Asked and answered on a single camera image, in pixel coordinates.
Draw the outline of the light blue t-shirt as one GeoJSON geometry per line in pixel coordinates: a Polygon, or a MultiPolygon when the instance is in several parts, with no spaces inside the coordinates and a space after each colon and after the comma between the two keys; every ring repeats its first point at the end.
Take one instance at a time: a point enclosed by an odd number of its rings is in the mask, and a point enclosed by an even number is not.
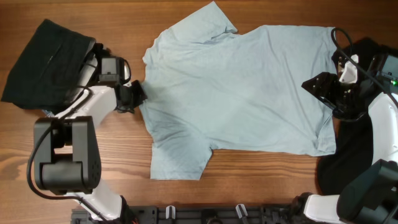
{"type": "Polygon", "coordinates": [[[333,154],[331,110],[302,88],[334,72],[330,34],[267,25],[239,34],[214,2],[164,30],[143,58],[151,178],[198,180],[217,149],[333,154]]]}

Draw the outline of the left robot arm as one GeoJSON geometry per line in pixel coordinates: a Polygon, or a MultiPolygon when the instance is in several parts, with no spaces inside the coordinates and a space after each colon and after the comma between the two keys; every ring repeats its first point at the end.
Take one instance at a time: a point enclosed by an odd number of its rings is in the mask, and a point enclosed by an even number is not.
{"type": "Polygon", "coordinates": [[[81,86],[81,98],[65,111],[40,118],[27,163],[31,191],[47,200],[74,200],[93,223],[138,223],[126,199],[101,178],[96,127],[112,111],[133,113],[147,98],[121,57],[104,57],[94,70],[99,85],[81,86]]]}

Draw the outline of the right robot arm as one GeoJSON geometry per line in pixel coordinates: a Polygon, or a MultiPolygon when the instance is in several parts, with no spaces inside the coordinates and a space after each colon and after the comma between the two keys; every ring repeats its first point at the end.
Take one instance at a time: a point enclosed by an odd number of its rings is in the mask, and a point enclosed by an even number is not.
{"type": "Polygon", "coordinates": [[[354,54],[340,77],[321,73],[303,88],[343,121],[336,154],[321,160],[322,194],[283,209],[290,223],[397,222],[397,56],[354,54]]]}

